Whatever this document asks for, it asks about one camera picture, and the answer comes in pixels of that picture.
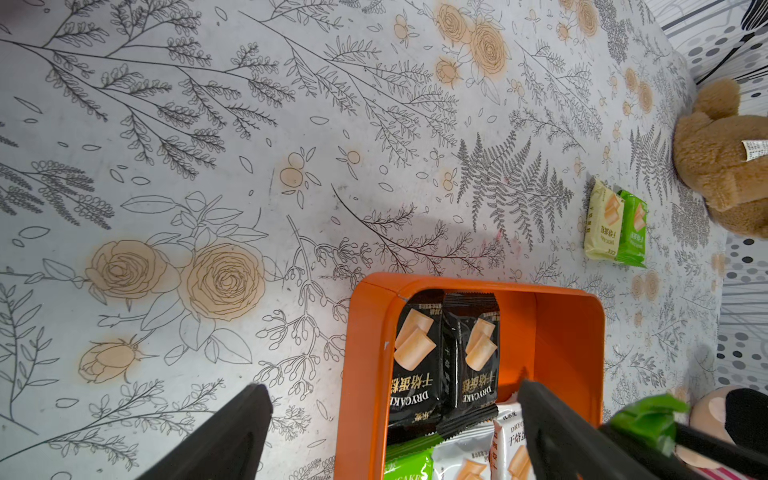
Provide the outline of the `orange storage box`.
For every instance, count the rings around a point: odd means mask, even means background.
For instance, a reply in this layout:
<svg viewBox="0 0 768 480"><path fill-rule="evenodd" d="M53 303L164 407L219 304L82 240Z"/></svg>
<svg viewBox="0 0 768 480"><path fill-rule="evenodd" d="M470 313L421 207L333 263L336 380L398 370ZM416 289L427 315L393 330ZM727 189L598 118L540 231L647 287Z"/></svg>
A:
<svg viewBox="0 0 768 480"><path fill-rule="evenodd" d="M596 296L546 285L374 273L351 297L335 478L383 476L397 322L407 301L424 290L495 295L501 312L501 400L530 379L590 425L601 423L605 314Z"/></svg>

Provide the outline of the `yellow cookie packet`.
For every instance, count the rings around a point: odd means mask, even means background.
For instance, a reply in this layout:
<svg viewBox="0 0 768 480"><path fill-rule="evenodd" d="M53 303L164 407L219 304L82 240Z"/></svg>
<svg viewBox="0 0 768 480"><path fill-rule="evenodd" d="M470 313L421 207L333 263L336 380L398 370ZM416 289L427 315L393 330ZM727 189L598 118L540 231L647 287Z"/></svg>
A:
<svg viewBox="0 0 768 480"><path fill-rule="evenodd" d="M590 195L584 250L589 259L613 261L618 253L624 200L600 180Z"/></svg>

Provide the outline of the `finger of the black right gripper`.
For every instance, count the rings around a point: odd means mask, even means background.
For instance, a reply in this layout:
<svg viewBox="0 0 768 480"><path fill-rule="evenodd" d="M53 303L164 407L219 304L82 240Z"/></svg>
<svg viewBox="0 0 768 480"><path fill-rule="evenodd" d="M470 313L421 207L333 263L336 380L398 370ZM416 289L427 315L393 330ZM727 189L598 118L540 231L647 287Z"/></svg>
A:
<svg viewBox="0 0 768 480"><path fill-rule="evenodd" d="M631 439L628 434L620 433L609 424L601 425L599 431L639 464L639 467L631 468L631 479L640 479L642 474L649 479L699 478L699 475L684 466L681 461ZM762 453L727 443L679 422L676 423L675 439L681 446L694 453L703 454L748 477L767 478L767 456Z"/></svg>

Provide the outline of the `white cookie packet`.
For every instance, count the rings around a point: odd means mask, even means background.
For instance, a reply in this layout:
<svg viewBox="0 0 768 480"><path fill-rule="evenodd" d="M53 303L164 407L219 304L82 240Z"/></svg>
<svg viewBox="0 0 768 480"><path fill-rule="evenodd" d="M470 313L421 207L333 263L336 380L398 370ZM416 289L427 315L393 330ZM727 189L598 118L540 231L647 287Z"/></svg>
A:
<svg viewBox="0 0 768 480"><path fill-rule="evenodd" d="M439 444L432 453L434 479L535 479L522 406L498 404L498 415Z"/></svg>

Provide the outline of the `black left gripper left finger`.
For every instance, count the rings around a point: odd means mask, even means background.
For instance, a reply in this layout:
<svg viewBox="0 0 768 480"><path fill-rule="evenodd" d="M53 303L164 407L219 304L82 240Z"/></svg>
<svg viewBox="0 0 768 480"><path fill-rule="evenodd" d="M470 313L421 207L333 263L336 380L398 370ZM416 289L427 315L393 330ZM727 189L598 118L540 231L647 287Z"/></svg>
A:
<svg viewBox="0 0 768 480"><path fill-rule="evenodd" d="M143 479L254 479L273 414L268 389L251 383Z"/></svg>

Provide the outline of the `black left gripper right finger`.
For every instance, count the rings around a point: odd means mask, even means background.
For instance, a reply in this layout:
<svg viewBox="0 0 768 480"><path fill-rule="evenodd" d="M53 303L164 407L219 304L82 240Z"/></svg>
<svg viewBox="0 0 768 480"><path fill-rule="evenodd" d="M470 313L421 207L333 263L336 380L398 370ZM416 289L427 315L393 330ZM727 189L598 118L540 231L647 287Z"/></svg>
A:
<svg viewBox="0 0 768 480"><path fill-rule="evenodd" d="M544 385L518 392L527 450L538 479L653 479L655 476Z"/></svg>

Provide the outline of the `green cookie packet top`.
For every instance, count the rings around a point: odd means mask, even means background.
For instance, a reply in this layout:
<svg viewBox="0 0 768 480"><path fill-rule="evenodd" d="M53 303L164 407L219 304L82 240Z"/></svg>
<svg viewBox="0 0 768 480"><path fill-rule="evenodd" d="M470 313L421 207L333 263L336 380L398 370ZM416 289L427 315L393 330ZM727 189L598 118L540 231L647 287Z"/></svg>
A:
<svg viewBox="0 0 768 480"><path fill-rule="evenodd" d="M624 201L624 209L615 260L645 268L648 205L626 190L621 190L619 195Z"/></svg>

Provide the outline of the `black cookie packet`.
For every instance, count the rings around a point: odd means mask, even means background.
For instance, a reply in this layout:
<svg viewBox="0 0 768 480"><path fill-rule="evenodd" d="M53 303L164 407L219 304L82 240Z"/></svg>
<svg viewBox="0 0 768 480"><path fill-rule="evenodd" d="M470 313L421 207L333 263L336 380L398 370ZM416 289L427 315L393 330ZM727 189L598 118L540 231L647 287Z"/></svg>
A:
<svg viewBox="0 0 768 480"><path fill-rule="evenodd" d="M440 434L477 423L498 397L501 312L491 293L449 292L442 304Z"/></svg>
<svg viewBox="0 0 768 480"><path fill-rule="evenodd" d="M390 385L389 445L433 431L442 417L443 300L441 290L421 291L399 315Z"/></svg>

